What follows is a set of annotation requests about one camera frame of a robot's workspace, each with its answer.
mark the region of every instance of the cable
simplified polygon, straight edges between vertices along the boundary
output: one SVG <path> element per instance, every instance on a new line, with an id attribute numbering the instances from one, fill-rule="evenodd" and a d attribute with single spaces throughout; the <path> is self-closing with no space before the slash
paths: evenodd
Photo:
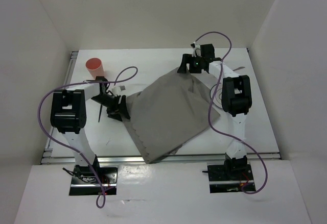
<path id="1" fill-rule="evenodd" d="M 213 88 L 214 88 L 216 85 L 217 85 L 217 84 L 213 85 L 213 87 L 211 87 L 211 89 L 210 89 L 210 92 L 209 92 L 210 100 L 214 97 L 214 96 L 211 96 L 211 92 L 212 92 Z M 217 108 L 219 108 L 219 109 L 223 109 L 223 108 L 219 107 L 219 106 L 218 106 L 217 104 L 215 104 L 215 103 L 214 103 L 214 105 L 215 105 Z"/>
<path id="2" fill-rule="evenodd" d="M 39 123 L 39 125 L 40 125 L 42 131 L 46 134 L 46 136 L 48 136 L 51 140 L 53 140 L 54 142 L 58 143 L 59 145 L 64 146 L 64 147 L 67 147 L 67 148 L 69 148 L 69 149 L 71 149 L 71 150 L 77 152 L 78 154 L 80 154 L 81 157 L 82 157 L 82 158 L 85 160 L 85 162 L 88 164 L 88 166 L 89 166 L 90 170 L 92 171 L 92 173 L 94 174 L 94 176 L 96 177 L 97 182 L 99 183 L 100 188 L 101 188 L 101 195 L 99 195 L 99 196 L 97 197 L 97 201 L 96 201 L 96 205 L 97 205 L 97 207 L 98 207 L 99 209 L 101 209 L 101 208 L 103 208 L 103 207 L 105 206 L 105 202 L 106 202 L 106 190 L 104 189 L 104 187 L 103 187 L 103 185 L 102 185 L 102 183 L 101 183 L 101 181 L 100 181 L 100 178 L 99 178 L 97 172 L 94 170 L 92 164 L 91 164 L 91 163 L 89 162 L 89 160 L 88 160 L 88 159 L 83 155 L 82 152 L 80 152 L 78 149 L 76 149 L 76 148 L 74 148 L 74 147 L 72 147 L 72 146 L 66 145 L 66 144 L 64 144 L 63 142 L 58 141 L 56 138 L 54 138 L 53 136 L 51 136 L 51 135 L 46 131 L 46 129 L 44 128 L 44 126 L 43 126 L 43 124 L 42 124 L 42 121 L 41 121 L 41 108 L 42 108 L 42 105 L 43 105 L 45 99 L 46 99 L 49 95 L 51 95 L 55 90 L 58 90 L 58 89 L 62 89 L 62 88 L 65 88 L 65 87 L 68 87 L 68 86 L 74 86 L 74 85 L 83 85 L 83 84 L 92 84 L 92 83 L 99 83 L 99 84 L 112 84 L 112 83 L 122 83 L 122 82 L 128 81 L 128 80 L 132 79 L 133 77 L 135 77 L 135 76 L 137 75 L 137 73 L 138 73 L 138 68 L 135 67 L 135 66 L 131 66 L 131 67 L 125 68 L 124 70 L 122 70 L 122 71 L 120 72 L 120 74 L 121 74 L 121 73 L 123 73 L 124 71 L 126 71 L 126 70 L 128 70 L 128 69 L 130 69 L 130 68 L 135 68 L 135 69 L 136 69 L 136 72 L 135 72 L 134 75 L 132 75 L 131 77 L 129 77 L 129 78 L 127 78 L 127 79 L 124 79 L 124 80 L 117 80 L 117 79 L 116 79 L 115 81 L 97 81 L 97 80 L 94 80 L 94 81 L 84 81 L 84 82 L 80 82 L 80 83 L 73 83 L 73 84 L 66 84 L 66 85 L 59 86 L 59 87 L 57 87 L 57 88 L 55 88 L 55 89 L 49 91 L 49 92 L 48 92 L 48 93 L 47 93 L 47 94 L 46 94 L 46 95 L 41 99 L 40 104 L 39 104 L 39 106 L 38 106 L 38 108 L 37 108 L 37 121 L 38 121 L 38 123 Z M 103 202 L 102 202 L 102 205 L 99 205 L 99 199 L 100 199 L 100 196 L 103 196 Z"/>
<path id="3" fill-rule="evenodd" d="M 211 129 L 213 129 L 215 132 L 217 132 L 217 133 L 219 133 L 219 134 L 221 134 L 221 135 L 224 135 L 224 136 L 228 136 L 228 137 L 230 137 L 230 138 L 233 138 L 233 139 L 235 139 L 235 140 L 241 142 L 242 144 L 246 145 L 248 148 L 250 148 L 250 149 L 251 149 L 251 150 L 252 150 L 252 151 L 253 151 L 253 152 L 258 156 L 258 158 L 260 159 L 260 161 L 261 161 L 261 163 L 262 163 L 262 165 L 263 165 L 263 167 L 264 167 L 264 169 L 265 169 L 265 181 L 264 181 L 264 183 L 262 184 L 262 186 L 261 186 L 257 191 L 254 191 L 254 192 L 247 192 L 247 191 L 245 191 L 245 190 L 244 190 L 244 187 L 245 187 L 245 186 L 243 186 L 243 187 L 241 188 L 242 192 L 244 192 L 244 193 L 246 193 L 246 194 L 256 194 L 256 193 L 260 192 L 260 191 L 261 191 L 261 190 L 266 186 L 267 181 L 268 181 L 268 170 L 267 170 L 267 167 L 266 167 L 266 164 L 265 164 L 264 160 L 262 159 L 262 157 L 260 156 L 260 154 L 259 154 L 259 153 L 258 153 L 258 152 L 257 152 L 257 151 L 252 147 L 252 146 L 250 146 L 248 143 L 246 143 L 245 141 L 243 141 L 242 139 L 240 139 L 240 138 L 238 138 L 238 137 L 236 137 L 236 136 L 233 136 L 233 135 L 231 135 L 231 134 L 224 133 L 224 132 L 221 132 L 221 131 L 217 130 L 217 129 L 213 126 L 213 124 L 211 123 L 211 109 L 212 109 L 213 104 L 214 104 L 214 97 L 215 97 L 216 94 L 217 94 L 218 84 L 220 84 L 221 77 L 222 77 L 222 75 L 223 75 L 223 61 L 225 60 L 225 58 L 227 57 L 227 55 L 230 53 L 230 51 L 231 51 L 231 47 L 232 47 L 232 43 L 231 43 L 230 38 L 229 38 L 227 35 L 225 35 L 225 34 L 223 34 L 223 33 L 220 33 L 220 32 L 217 32 L 217 31 L 211 31 L 211 32 L 207 32 L 207 33 L 205 33 L 205 34 L 202 34 L 199 38 L 197 38 L 197 39 L 195 40 L 195 42 L 197 42 L 199 39 L 201 39 L 202 37 L 204 37 L 204 36 L 207 35 L 207 34 L 219 34 L 219 35 L 222 35 L 222 36 L 224 36 L 224 37 L 228 40 L 228 42 L 229 42 L 229 49 L 228 49 L 227 53 L 225 54 L 225 56 L 221 59 L 219 78 L 218 78 L 218 81 L 217 81 L 217 85 L 216 85 L 216 87 L 215 87 L 215 91 L 214 91 L 213 97 L 212 97 L 211 100 L 210 100 L 209 111 L 208 111 L 208 122 L 209 122 L 209 126 L 210 126 Z"/>

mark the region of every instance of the red wire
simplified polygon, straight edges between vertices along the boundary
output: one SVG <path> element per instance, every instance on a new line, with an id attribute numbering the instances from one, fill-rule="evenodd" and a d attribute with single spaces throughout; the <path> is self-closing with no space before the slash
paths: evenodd
<path id="1" fill-rule="evenodd" d="M 242 175 L 246 178 L 246 183 L 244 184 L 246 186 L 249 183 L 250 179 L 244 172 L 242 172 Z"/>

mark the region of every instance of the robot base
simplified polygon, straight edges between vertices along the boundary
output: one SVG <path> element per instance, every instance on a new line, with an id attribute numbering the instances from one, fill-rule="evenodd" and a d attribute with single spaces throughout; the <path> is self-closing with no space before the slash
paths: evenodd
<path id="1" fill-rule="evenodd" d="M 237 177 L 227 174 L 224 165 L 208 165 L 207 170 L 203 172 L 208 173 L 210 193 L 241 192 L 243 185 L 246 185 L 245 191 L 255 191 L 250 164 L 247 164 L 245 170 L 239 173 Z"/>
<path id="2" fill-rule="evenodd" d="M 105 189 L 112 187 L 106 191 L 106 195 L 116 195 L 117 192 L 117 167 L 100 167 L 99 177 Z M 84 178 L 83 180 L 72 177 L 70 196 L 98 195 L 101 192 L 100 185 L 96 182 L 93 176 Z"/>

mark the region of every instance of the plastic cup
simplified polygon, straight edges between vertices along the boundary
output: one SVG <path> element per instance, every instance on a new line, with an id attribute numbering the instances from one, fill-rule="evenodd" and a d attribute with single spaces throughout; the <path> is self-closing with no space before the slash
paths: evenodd
<path id="1" fill-rule="evenodd" d="M 104 76 L 102 61 L 99 58 L 87 60 L 85 66 L 94 79 L 96 79 L 97 76 Z"/>

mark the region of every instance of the white surface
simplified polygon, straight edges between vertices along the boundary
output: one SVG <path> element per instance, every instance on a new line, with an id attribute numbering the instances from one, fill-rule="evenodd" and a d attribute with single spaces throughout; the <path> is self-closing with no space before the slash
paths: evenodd
<path id="1" fill-rule="evenodd" d="M 228 49 L 217 48 L 216 56 L 223 56 Z M 192 49 L 121 49 L 121 50 L 84 50 L 80 51 L 74 68 L 72 83 L 90 79 L 91 76 L 85 68 L 89 58 L 98 57 L 103 62 L 108 80 L 114 80 L 118 73 L 128 66 L 138 67 L 138 74 L 132 80 L 123 83 L 126 86 L 126 94 L 133 94 L 143 90 L 148 84 L 157 78 L 178 67 L 183 53 L 191 53 Z M 269 118 L 260 94 L 258 84 L 245 48 L 234 48 L 226 58 L 226 65 L 232 69 L 244 66 L 239 74 L 247 74 L 251 79 L 253 105 L 246 121 L 245 136 L 260 153 L 278 152 L 277 144 L 272 132 Z M 134 69 L 123 73 L 120 79 L 125 79 L 134 73 Z M 208 87 L 216 82 L 213 76 L 202 73 L 197 74 Z M 129 136 L 124 125 L 106 116 L 106 109 L 102 111 L 100 123 L 98 123 L 100 105 L 94 101 L 86 102 L 87 122 L 86 135 L 92 150 L 98 156 L 139 156 L 139 152 Z M 227 115 L 220 111 L 221 117 L 215 126 L 222 131 L 228 130 Z M 63 136 L 54 131 L 54 137 L 65 142 Z M 187 142 L 178 150 L 178 155 L 200 154 L 225 154 L 231 139 L 221 136 L 213 130 L 207 130 Z M 73 153 L 54 143 L 53 157 L 71 157 Z"/>
<path id="2" fill-rule="evenodd" d="M 249 47 L 274 0 L 41 0 L 70 49 L 181 48 L 202 33 Z M 223 39 L 209 37 L 217 47 Z"/>
<path id="3" fill-rule="evenodd" d="M 69 55 L 39 0 L 0 0 L 0 12 L 0 222 L 8 224 L 44 150 L 37 105 L 63 82 Z M 49 128 L 49 113 L 44 121 Z"/>
<path id="4" fill-rule="evenodd" d="M 281 154 L 313 223 L 326 223 L 327 0 L 276 0 L 250 55 Z"/>
<path id="5" fill-rule="evenodd" d="M 62 165 L 33 166 L 15 224 L 310 223 L 289 161 L 267 161 L 269 180 L 256 195 L 209 193 L 205 163 L 121 165 L 117 195 L 103 209 L 96 196 L 68 196 Z M 252 162 L 257 186 L 264 181 Z"/>

